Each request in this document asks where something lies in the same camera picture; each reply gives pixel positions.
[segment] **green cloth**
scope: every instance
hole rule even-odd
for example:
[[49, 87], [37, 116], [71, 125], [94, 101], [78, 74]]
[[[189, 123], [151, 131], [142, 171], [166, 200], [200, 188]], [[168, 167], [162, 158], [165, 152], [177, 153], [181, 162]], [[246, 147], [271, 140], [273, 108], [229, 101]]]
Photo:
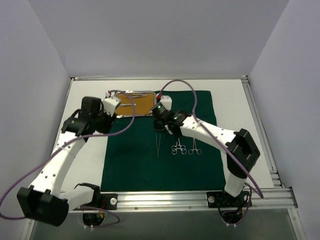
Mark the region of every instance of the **green cloth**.
[[[208, 123], [217, 124], [210, 91], [196, 91], [198, 103], [196, 115]], [[172, 111], [184, 110], [191, 113], [194, 104], [192, 91], [164, 91], [172, 98]], [[112, 133], [125, 128], [130, 117], [118, 118], [112, 126]], [[175, 137], [167, 132], [153, 131], [154, 118], [136, 117], [132, 126], [124, 133], [108, 138], [101, 191], [196, 191], [221, 190], [226, 181], [221, 153], [199, 140], [196, 141], [201, 155], [195, 152], [173, 155], [171, 147]], [[160, 139], [157, 158], [156, 135]], [[181, 145], [193, 148], [193, 139], [182, 136]]]

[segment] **white robotic arm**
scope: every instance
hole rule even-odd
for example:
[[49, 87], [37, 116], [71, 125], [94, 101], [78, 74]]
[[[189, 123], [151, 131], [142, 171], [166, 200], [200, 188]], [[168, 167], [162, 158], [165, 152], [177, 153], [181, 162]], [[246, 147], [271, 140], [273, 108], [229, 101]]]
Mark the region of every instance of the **white robotic arm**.
[[54, 153], [61, 148], [60, 152], [44, 166], [28, 188], [21, 187], [17, 194], [26, 218], [59, 226], [69, 211], [85, 204], [98, 204], [100, 188], [90, 183], [79, 183], [73, 190], [61, 193], [68, 170], [88, 138], [65, 144], [79, 136], [93, 134], [95, 131], [108, 133], [120, 104], [121, 100], [115, 96], [105, 99], [96, 97], [82, 99], [81, 109], [75, 111], [63, 124], [53, 150]]
[[[214, 140], [208, 132], [197, 122], [201, 122], [210, 133], [222, 143], [225, 148], [240, 160], [241, 164], [248, 172], [257, 162], [260, 152], [252, 139], [250, 133], [241, 129], [239, 132], [227, 130], [218, 126], [212, 125], [200, 119], [195, 120], [192, 114], [185, 111], [178, 111], [173, 113], [171, 111], [172, 99], [167, 96], [161, 96], [159, 102], [151, 109], [155, 117], [155, 124], [166, 128], [170, 134], [174, 134], [177, 138], [185, 136], [200, 140], [209, 144], [220, 151], [225, 151], [216, 140]], [[224, 190], [232, 197], [237, 197], [243, 190], [247, 175], [240, 169], [240, 167], [227, 156], [227, 167], [230, 171], [226, 181]]]

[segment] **white enclosure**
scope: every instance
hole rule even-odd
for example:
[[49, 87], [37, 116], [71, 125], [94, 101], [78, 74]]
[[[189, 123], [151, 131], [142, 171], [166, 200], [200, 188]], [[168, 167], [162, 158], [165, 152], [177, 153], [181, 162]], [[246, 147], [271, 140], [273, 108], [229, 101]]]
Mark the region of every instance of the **white enclosure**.
[[[50, 154], [71, 77], [248, 76], [254, 123], [318, 239], [319, 10], [319, 0], [2, 0], [0, 196]], [[17, 189], [2, 214], [22, 215]], [[18, 239], [23, 224], [0, 219], [1, 237]]]

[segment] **silver bolt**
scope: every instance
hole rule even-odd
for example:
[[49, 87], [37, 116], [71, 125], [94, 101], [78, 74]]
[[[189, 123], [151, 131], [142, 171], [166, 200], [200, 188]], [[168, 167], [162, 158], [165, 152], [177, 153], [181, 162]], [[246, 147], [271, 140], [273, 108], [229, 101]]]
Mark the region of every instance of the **silver bolt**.
[[111, 198], [111, 199], [110, 199], [110, 204], [111, 204], [111, 205], [116, 205], [116, 204], [117, 204], [117, 199], [114, 198], [114, 197]]
[[215, 202], [215, 197], [214, 196], [208, 197], [208, 202], [213, 204]]

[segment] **mounting plate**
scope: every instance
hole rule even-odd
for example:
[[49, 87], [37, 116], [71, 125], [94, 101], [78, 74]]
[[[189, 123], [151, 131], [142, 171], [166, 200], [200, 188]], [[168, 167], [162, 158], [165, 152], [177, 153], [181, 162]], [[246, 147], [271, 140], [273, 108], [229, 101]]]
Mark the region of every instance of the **mounting plate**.
[[248, 191], [242, 191], [237, 197], [233, 197], [225, 191], [208, 191], [206, 193], [206, 199], [208, 207], [211, 209], [219, 208], [238, 208], [249, 197]]

